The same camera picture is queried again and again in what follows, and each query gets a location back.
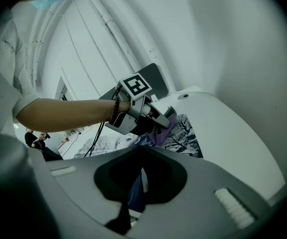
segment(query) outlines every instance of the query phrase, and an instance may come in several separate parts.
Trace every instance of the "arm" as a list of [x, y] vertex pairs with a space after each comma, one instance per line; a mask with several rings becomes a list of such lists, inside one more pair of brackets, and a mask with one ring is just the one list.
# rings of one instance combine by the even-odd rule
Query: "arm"
[[42, 149], [42, 148], [45, 147], [45, 142], [44, 142], [43, 140], [36, 139], [36, 140], [32, 143], [31, 147], [36, 148], [36, 149]]
[[[109, 121], [115, 101], [60, 101], [37, 99], [22, 109], [16, 119], [25, 127], [39, 132], [59, 132]], [[120, 102], [119, 113], [130, 109]]]

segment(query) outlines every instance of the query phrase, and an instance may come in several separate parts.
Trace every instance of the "person in background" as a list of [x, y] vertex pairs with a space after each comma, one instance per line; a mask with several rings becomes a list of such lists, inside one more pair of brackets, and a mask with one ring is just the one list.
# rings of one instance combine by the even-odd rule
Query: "person in background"
[[[15, 137], [14, 120], [39, 132], [60, 132], [110, 121], [115, 101], [59, 101], [38, 97], [26, 70], [25, 48], [10, 11], [20, 1], [31, 0], [7, 0], [8, 6], [0, 16], [0, 75], [19, 96], [8, 117], [1, 122], [0, 133]], [[118, 113], [129, 109], [130, 103], [121, 101]]]
[[47, 133], [40, 133], [39, 138], [37, 138], [33, 134], [33, 130], [31, 129], [26, 129], [26, 134], [25, 134], [25, 142], [28, 147], [39, 149], [45, 161], [53, 161], [53, 160], [62, 160], [63, 158], [60, 155], [57, 155], [54, 153], [51, 149], [46, 147], [45, 145], [45, 140], [47, 138], [50, 138], [50, 136]]

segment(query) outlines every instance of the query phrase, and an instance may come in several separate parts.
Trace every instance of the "black bracelet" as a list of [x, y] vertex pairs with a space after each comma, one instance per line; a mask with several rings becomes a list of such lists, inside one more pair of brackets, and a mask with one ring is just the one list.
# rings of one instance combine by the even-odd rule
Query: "black bracelet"
[[109, 121], [109, 124], [113, 124], [117, 118], [117, 115], [118, 115], [119, 98], [116, 97], [115, 100], [116, 100], [116, 102], [115, 102], [114, 112], [113, 112], [113, 115]]

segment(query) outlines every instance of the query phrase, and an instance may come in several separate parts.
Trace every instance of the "purple cloth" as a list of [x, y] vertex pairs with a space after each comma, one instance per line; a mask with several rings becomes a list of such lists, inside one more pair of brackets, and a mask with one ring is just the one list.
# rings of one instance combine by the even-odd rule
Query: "purple cloth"
[[164, 142], [177, 121], [177, 114], [173, 113], [168, 119], [170, 120], [170, 127], [168, 129], [155, 126], [153, 131], [148, 134], [154, 145], [161, 145]]

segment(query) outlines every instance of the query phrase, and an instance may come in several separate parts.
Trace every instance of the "blue face mask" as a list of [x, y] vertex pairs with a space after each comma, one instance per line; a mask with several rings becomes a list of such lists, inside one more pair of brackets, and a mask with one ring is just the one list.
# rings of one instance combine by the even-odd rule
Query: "blue face mask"
[[53, 3], [57, 2], [59, 0], [35, 0], [30, 1], [30, 3], [35, 6], [37, 9], [45, 9], [50, 7]]

